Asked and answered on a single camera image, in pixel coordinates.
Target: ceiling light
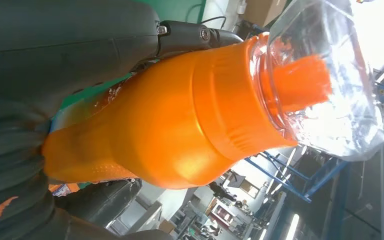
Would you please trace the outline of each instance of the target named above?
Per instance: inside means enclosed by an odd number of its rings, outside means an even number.
[[[266,235],[266,232],[267,232],[267,229],[264,228],[262,230],[261,236],[259,237],[259,240],[263,240],[264,239],[264,236]]]
[[[274,176],[276,177],[276,176],[278,175],[278,173],[279,173],[279,170],[276,171],[276,173],[274,174]],[[272,178],[271,181],[270,181],[270,184],[268,184],[268,187],[267,187],[267,189],[265,190],[265,194],[268,194],[268,193],[269,193],[270,188],[272,187],[274,181],[275,181],[275,179]]]
[[[304,145],[304,147],[302,148],[301,155],[304,155],[306,151],[307,151],[307,145]]]
[[[293,215],[292,222],[290,223],[289,231],[287,232],[285,240],[293,240],[295,231],[297,230],[298,221],[300,216],[298,214]]]
[[[289,165],[291,164],[292,158],[294,157],[294,154],[295,154],[295,151],[296,151],[296,150],[297,150],[297,149],[294,148],[294,149],[292,150],[292,152],[290,153],[289,158],[287,159],[287,162],[286,162],[286,166],[289,166]],[[284,168],[283,168],[283,171],[282,171],[282,174],[283,174],[283,175],[286,174],[286,170],[287,170],[287,168],[284,167]]]
[[[288,174],[288,176],[286,176],[286,178],[282,180],[282,183],[286,183],[286,180],[289,180],[290,177],[291,174]],[[282,183],[279,183],[279,185],[277,185],[277,187],[273,191],[271,191],[271,195],[275,194],[275,192],[282,187]]]

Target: metal rack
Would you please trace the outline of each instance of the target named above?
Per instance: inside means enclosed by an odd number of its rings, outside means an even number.
[[[375,85],[379,91],[379,100],[384,104],[384,84],[380,82],[376,82]],[[314,175],[308,177],[302,174],[301,172],[299,172],[298,170],[294,169],[293,167],[286,165],[284,162],[280,161],[277,157],[272,156],[270,153],[266,151],[259,154],[264,158],[266,158],[267,160],[269,160],[274,165],[277,171],[281,174],[281,178],[276,177],[269,171],[260,167],[258,164],[256,164],[254,161],[251,160],[251,157],[246,157],[245,160],[248,163],[250,163],[252,166],[257,168],[264,174],[268,175],[269,177],[274,179],[274,181],[281,184],[283,187],[285,187],[286,189],[288,189],[289,191],[299,196],[301,199],[303,199],[308,203],[311,202],[310,197],[317,190],[319,190],[325,183],[327,183],[330,179],[336,176],[349,163],[348,161],[344,161],[340,158],[331,157],[316,173],[314,173]],[[283,172],[280,170],[280,167],[277,164],[283,166],[284,168],[287,168],[288,170],[290,170],[291,174],[294,174],[296,177],[299,177],[304,181],[306,181],[304,189],[298,190],[296,187],[294,187],[291,184],[291,182],[286,178],[286,176],[283,174]]]
[[[310,197],[318,189],[320,189],[325,183],[327,183],[331,178],[338,174],[348,164],[347,161],[341,160],[337,157],[331,157],[319,170],[317,170],[312,176],[308,177],[299,172],[298,170],[294,169],[293,167],[286,165],[277,157],[271,155],[266,151],[260,153],[260,155],[265,157],[276,167],[278,172],[281,174],[282,179],[276,177],[264,168],[260,167],[258,164],[253,162],[250,157],[246,157],[245,160],[264,174],[273,178],[274,181],[276,181],[277,183],[282,184],[283,187],[285,187],[286,189],[288,189],[289,191],[291,191],[292,193],[294,193],[295,195],[297,195],[308,203],[311,202]],[[298,190],[296,187],[294,187],[294,185],[292,185],[292,183],[283,174],[283,172],[280,170],[279,166],[276,165],[276,163],[290,170],[291,174],[294,174],[295,176],[306,181],[304,189]]]

